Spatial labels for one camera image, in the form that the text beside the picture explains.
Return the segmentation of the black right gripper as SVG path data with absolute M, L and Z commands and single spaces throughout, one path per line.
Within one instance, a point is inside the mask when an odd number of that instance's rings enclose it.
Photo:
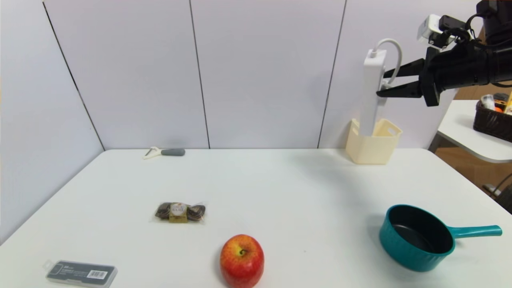
M 385 98 L 421 98 L 427 106 L 439 106 L 440 95 L 450 89 L 488 84 L 490 53 L 473 46 L 457 45 L 439 52 L 428 48 L 426 58 L 403 64 L 396 77 L 419 76 L 419 81 L 392 86 L 383 82 L 377 96 Z

